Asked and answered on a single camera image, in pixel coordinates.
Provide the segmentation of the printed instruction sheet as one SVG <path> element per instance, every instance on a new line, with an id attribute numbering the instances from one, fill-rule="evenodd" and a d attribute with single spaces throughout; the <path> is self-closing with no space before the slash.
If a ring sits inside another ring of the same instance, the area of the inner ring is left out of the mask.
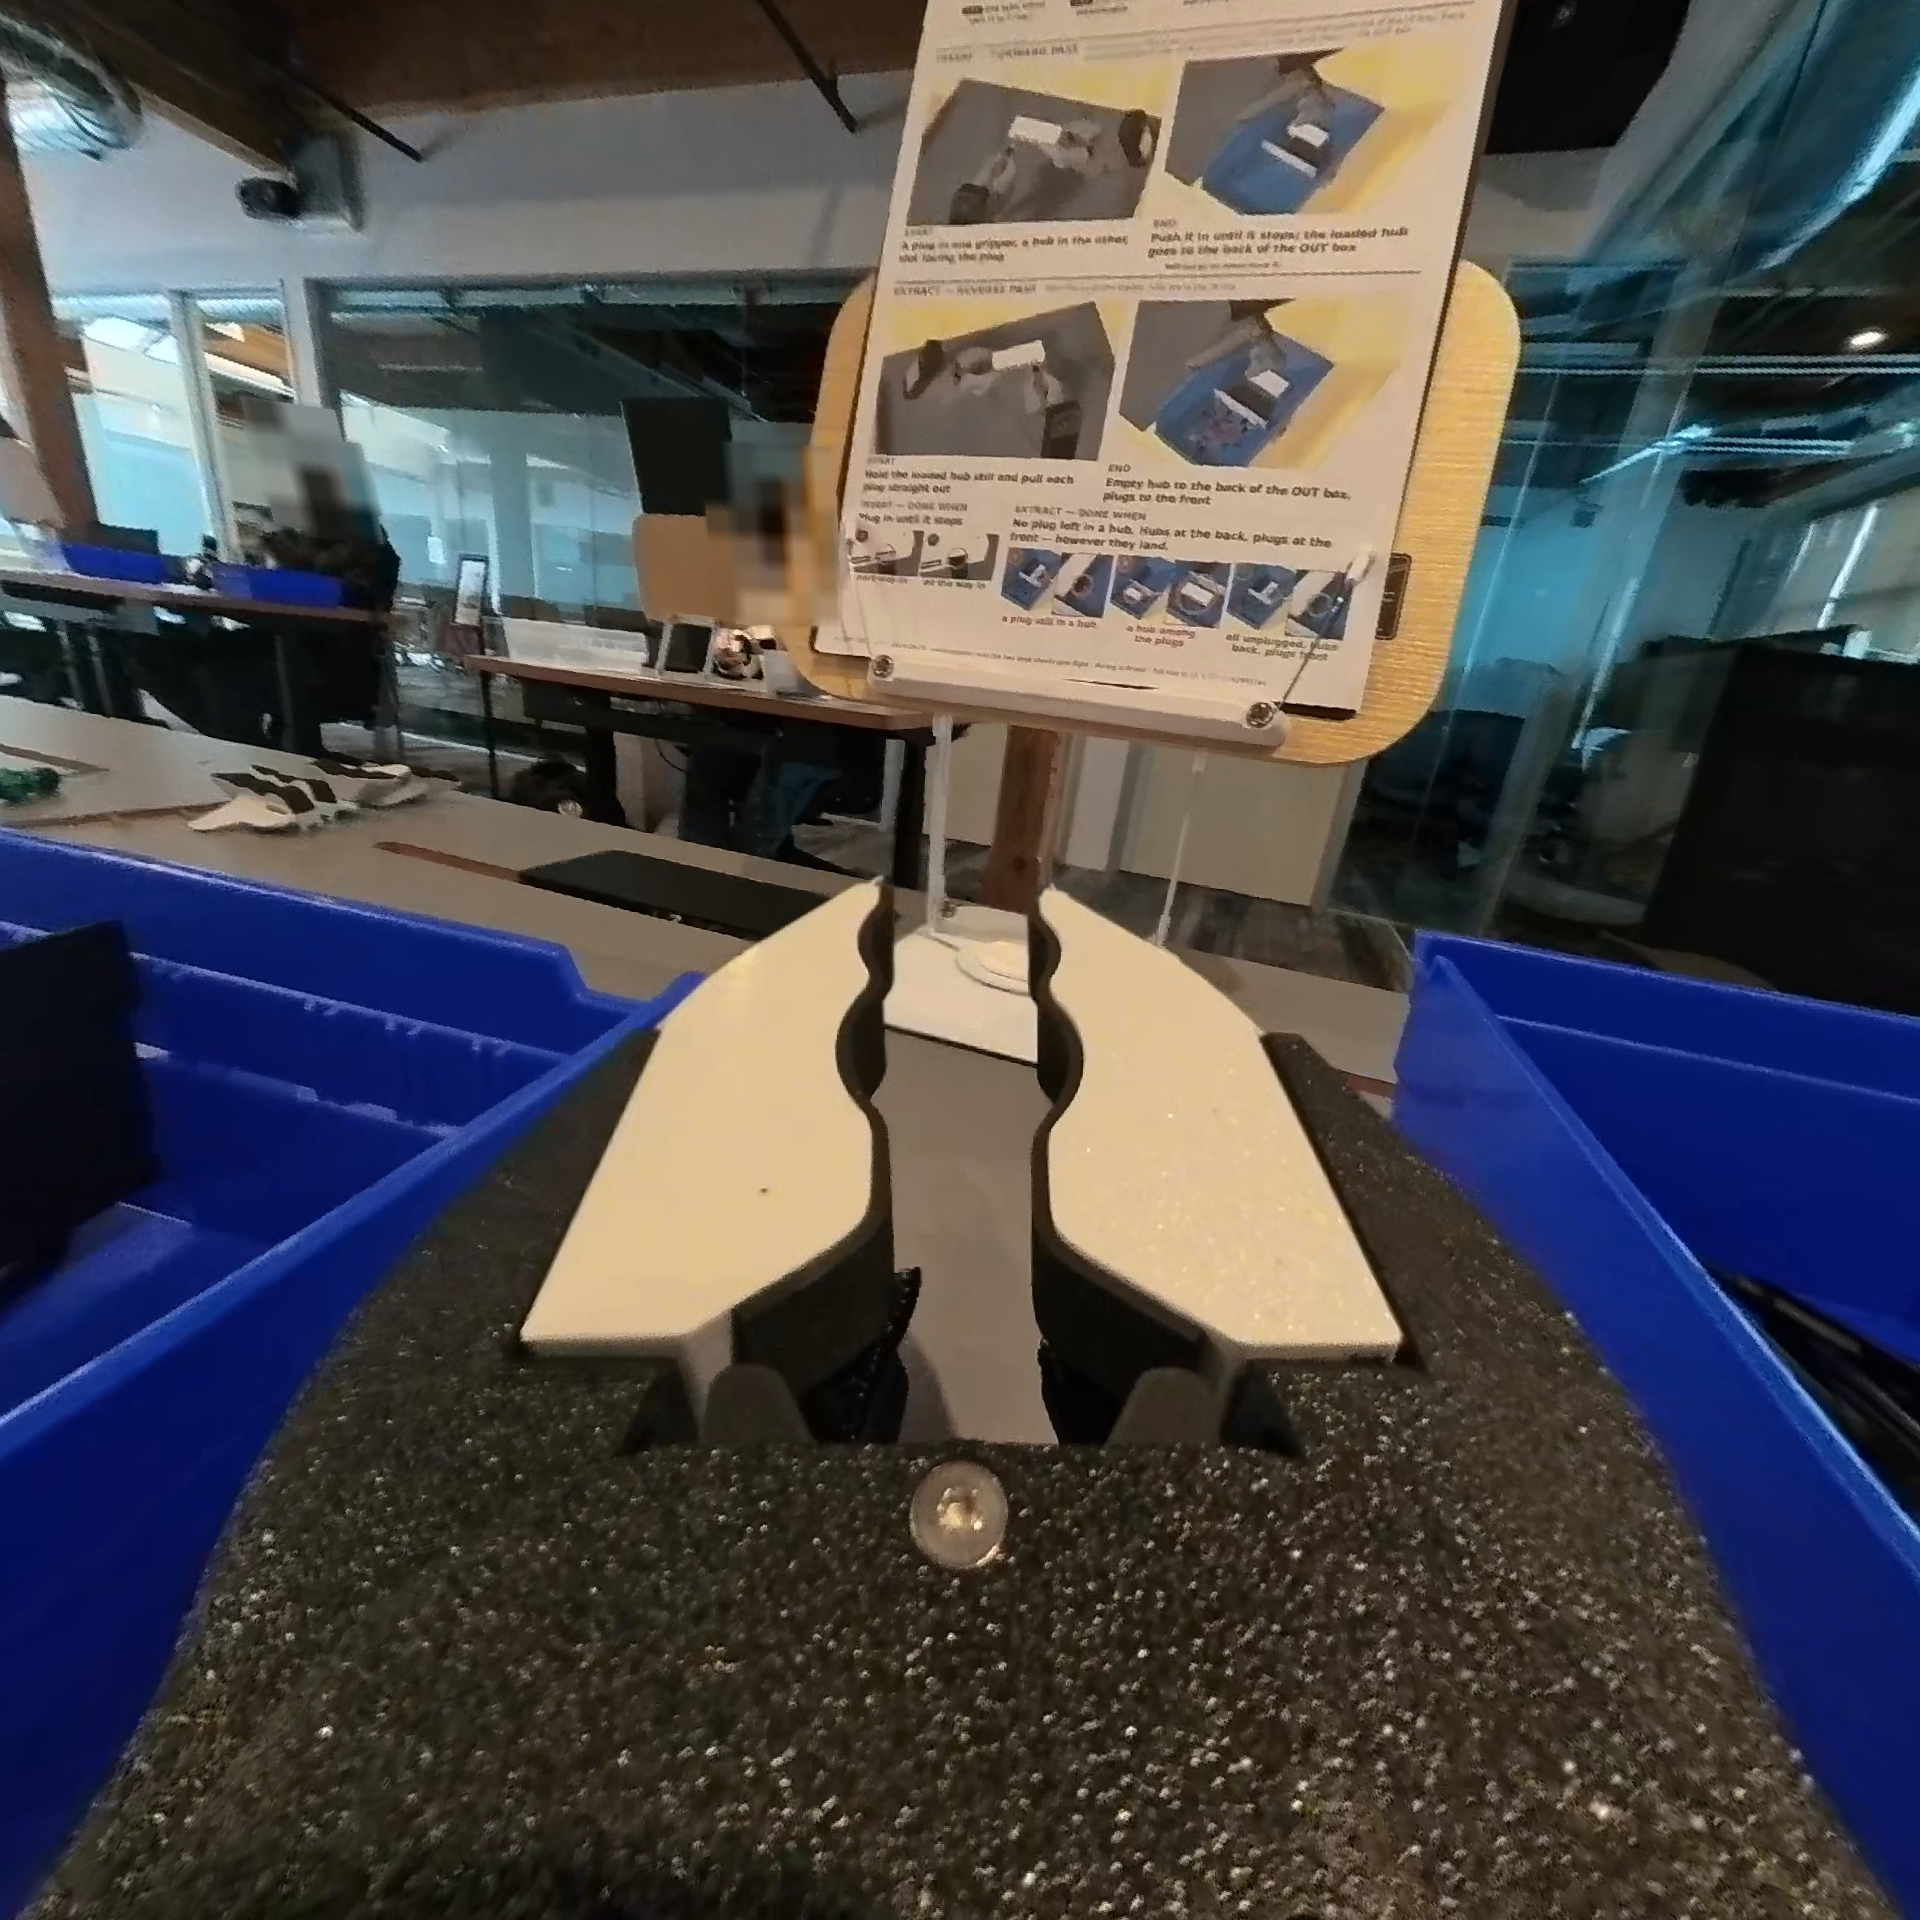
<path id="1" fill-rule="evenodd" d="M 1352 723 L 1506 17 L 928 5 L 822 649 L 990 709 Z"/>

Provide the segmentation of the brown cardboard panel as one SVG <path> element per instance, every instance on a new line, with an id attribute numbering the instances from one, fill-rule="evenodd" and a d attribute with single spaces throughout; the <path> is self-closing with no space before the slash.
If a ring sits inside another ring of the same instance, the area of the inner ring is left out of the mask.
<path id="1" fill-rule="evenodd" d="M 708 619 L 741 627 L 741 585 L 731 509 L 642 513 L 630 529 L 637 605 L 655 619 Z"/>

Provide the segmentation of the rounded wooden board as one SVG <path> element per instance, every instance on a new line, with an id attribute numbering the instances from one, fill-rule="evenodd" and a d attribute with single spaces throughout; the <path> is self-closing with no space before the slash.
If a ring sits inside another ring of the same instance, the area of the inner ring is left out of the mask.
<path id="1" fill-rule="evenodd" d="M 1402 742 L 1432 709 L 1448 667 L 1455 615 L 1471 572 L 1517 365 L 1519 317 L 1510 294 L 1494 275 L 1460 258 L 1431 365 L 1399 529 L 1387 546 L 1387 554 L 1410 554 L 1399 636 L 1391 643 L 1376 641 L 1356 718 L 1287 713 L 1285 756 L 1247 762 L 1367 762 Z M 822 651 L 822 634 L 836 634 L 836 625 L 828 619 L 822 627 L 780 631 L 805 684 L 836 700 L 874 703 L 867 692 L 871 658 Z M 923 713 L 917 707 L 894 709 Z"/>

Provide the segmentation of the slim silver air duct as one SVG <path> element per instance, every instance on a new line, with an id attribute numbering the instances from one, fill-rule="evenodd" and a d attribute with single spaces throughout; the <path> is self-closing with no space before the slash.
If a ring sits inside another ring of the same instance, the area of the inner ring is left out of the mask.
<path id="1" fill-rule="evenodd" d="M 84 39 L 27 5 L 3 5 L 5 118 L 18 154 L 92 161 L 128 154 L 144 135 L 134 90 Z"/>

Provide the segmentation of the black ceiling speaker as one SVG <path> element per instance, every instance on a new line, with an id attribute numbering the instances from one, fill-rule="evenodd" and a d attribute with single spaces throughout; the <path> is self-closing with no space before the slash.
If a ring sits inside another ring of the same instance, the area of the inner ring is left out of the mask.
<path id="1" fill-rule="evenodd" d="M 256 225 L 315 234 L 359 234 L 363 195 L 347 135 L 315 133 L 295 142 L 276 173 L 244 175 L 232 195 Z"/>

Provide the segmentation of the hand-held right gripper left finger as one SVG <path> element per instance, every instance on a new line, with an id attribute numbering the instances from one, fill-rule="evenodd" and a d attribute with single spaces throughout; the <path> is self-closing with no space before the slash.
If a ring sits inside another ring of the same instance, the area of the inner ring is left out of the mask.
<path id="1" fill-rule="evenodd" d="M 527 1358 L 663 1361 L 704 1410 L 736 1364 L 803 1401 L 899 1343 L 894 972 L 895 893 L 864 881 L 686 994 L 519 1323 Z"/>

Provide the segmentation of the long office desk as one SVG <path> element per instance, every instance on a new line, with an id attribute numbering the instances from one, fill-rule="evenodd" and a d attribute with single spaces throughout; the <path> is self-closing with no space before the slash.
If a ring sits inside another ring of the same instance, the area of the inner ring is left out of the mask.
<path id="1" fill-rule="evenodd" d="M 367 734 L 375 747 L 403 745 L 392 636 L 388 619 L 365 607 L 256 602 L 192 585 L 125 583 L 71 572 L 5 567 L 5 615 L 34 617 L 54 629 L 63 671 L 79 707 L 109 718 L 138 718 L 141 707 L 119 700 L 138 685 L 131 666 L 107 666 L 119 647 L 141 643 L 151 653 L 187 644 L 248 647 L 272 662 L 274 692 L 260 713 L 267 742 L 282 751 L 322 751 L 324 726 Z"/>

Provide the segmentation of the wooden office desk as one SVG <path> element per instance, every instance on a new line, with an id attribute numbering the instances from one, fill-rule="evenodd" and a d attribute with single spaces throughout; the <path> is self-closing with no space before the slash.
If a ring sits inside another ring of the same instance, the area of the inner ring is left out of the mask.
<path id="1" fill-rule="evenodd" d="M 618 797 L 613 735 L 647 735 L 680 745 L 714 745 L 744 751 L 749 745 L 782 756 L 832 764 L 828 734 L 867 734 L 903 742 L 888 877 L 899 887 L 922 885 L 922 849 L 928 801 L 928 749 L 933 718 L 836 700 L 820 690 L 780 692 L 759 682 L 699 679 L 687 674 L 610 674 L 603 669 L 474 657 L 464 669 L 478 677 L 488 793 L 500 796 L 495 769 L 495 684 L 519 689 L 522 710 L 532 724 L 573 726 L 587 734 L 586 773 L 595 803 Z"/>

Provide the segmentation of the black cabinet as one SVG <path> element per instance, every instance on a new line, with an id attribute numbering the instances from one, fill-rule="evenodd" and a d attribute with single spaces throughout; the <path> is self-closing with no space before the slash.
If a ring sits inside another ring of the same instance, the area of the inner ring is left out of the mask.
<path id="1" fill-rule="evenodd" d="M 1792 631 L 1723 644 L 1628 940 L 1775 993 L 1917 1006 L 1917 669 Z"/>

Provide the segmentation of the small framed floor sign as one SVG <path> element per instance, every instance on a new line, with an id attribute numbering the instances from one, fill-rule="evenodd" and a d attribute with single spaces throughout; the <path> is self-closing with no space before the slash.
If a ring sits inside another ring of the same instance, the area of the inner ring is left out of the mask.
<path id="1" fill-rule="evenodd" d="M 478 692 L 479 729 L 486 749 L 488 780 L 495 782 L 495 715 L 488 674 L 476 660 L 488 658 L 491 565 L 484 555 L 460 555 L 452 570 L 443 643 L 447 658 L 462 667 Z"/>

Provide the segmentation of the black screen panel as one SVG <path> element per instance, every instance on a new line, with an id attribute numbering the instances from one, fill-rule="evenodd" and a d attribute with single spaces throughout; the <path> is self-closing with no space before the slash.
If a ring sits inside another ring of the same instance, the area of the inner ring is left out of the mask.
<path id="1" fill-rule="evenodd" d="M 728 506 L 731 411 L 718 397 L 623 397 L 640 514 L 704 518 Z"/>

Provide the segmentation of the wooden column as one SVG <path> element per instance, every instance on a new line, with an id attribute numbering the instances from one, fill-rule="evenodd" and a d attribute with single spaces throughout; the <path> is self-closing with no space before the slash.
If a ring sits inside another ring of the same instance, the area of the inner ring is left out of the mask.
<path id="1" fill-rule="evenodd" d="M 98 518 L 31 195 L 3 101 L 3 382 L 6 486 L 76 533 Z"/>
<path id="2" fill-rule="evenodd" d="M 991 841 L 978 901 L 1027 914 L 1050 875 L 1066 740 L 1037 726 L 1007 726 Z"/>

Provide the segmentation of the blue plastic bin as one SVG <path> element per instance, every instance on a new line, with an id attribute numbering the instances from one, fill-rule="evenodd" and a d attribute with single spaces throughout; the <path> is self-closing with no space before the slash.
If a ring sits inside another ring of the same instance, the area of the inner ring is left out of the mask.
<path id="1" fill-rule="evenodd" d="M 5 958 L 106 924 L 152 1172 L 5 1307 L 3 1902 L 125 1748 L 260 1452 L 349 1313 L 699 980 L 5 831 Z"/>
<path id="2" fill-rule="evenodd" d="M 1635 1403 L 1808 1772 L 1917 1905 L 1917 1531 L 1719 1285 L 1916 1361 L 1917 1021 L 1426 933 L 1395 1122 Z"/>

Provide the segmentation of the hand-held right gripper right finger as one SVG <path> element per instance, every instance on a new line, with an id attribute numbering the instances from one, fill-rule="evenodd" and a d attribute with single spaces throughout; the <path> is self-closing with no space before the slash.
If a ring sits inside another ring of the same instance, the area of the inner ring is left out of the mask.
<path id="1" fill-rule="evenodd" d="M 1402 1317 L 1293 1095 L 1315 1051 L 1059 890 L 1027 954 L 1047 1415 L 1275 1419 L 1271 1369 L 1399 1361 Z"/>

